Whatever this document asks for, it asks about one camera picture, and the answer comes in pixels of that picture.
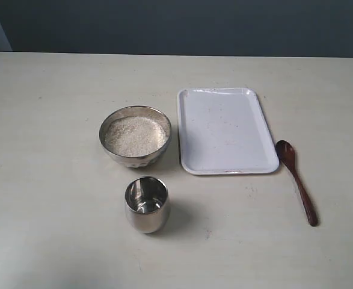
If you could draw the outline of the dark brown wooden spoon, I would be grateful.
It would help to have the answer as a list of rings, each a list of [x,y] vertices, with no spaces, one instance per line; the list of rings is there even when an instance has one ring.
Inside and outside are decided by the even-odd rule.
[[[297,184],[309,225],[312,227],[318,226],[319,220],[315,206],[313,205],[313,202],[308,195],[296,169],[296,152],[293,146],[286,140],[279,140],[275,145],[275,150],[277,152],[278,159],[286,166]]]

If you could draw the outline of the steel bowl of rice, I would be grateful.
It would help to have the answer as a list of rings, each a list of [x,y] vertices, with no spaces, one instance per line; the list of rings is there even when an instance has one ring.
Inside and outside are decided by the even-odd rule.
[[[104,138],[106,136],[107,130],[113,121],[122,119],[125,117],[147,117],[159,123],[167,135],[166,143],[157,151],[145,155],[142,157],[122,157],[112,153],[105,144]],[[101,124],[99,129],[99,141],[105,152],[116,162],[129,167],[129,168],[139,168],[146,167],[150,164],[155,163],[167,150],[168,145],[171,143],[171,122],[169,118],[161,111],[143,105],[133,105],[121,108],[112,114],[110,114]]]

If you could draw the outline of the white rice in bowl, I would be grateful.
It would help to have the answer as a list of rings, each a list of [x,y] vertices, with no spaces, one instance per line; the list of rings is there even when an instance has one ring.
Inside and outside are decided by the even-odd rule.
[[[167,141],[162,126],[147,117],[125,117],[112,122],[104,138],[106,147],[122,157],[142,157]]]

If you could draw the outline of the steel cup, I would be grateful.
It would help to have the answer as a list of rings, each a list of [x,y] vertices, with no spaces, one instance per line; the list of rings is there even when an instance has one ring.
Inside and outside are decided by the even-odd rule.
[[[166,224],[171,210],[166,185],[158,178],[143,176],[126,188],[125,213],[128,222],[143,234],[152,234]]]

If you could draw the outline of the white rectangular tray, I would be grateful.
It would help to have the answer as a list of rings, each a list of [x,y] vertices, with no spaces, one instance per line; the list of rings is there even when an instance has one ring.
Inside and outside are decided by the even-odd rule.
[[[279,160],[256,92],[183,89],[177,95],[180,162],[192,175],[267,174]]]

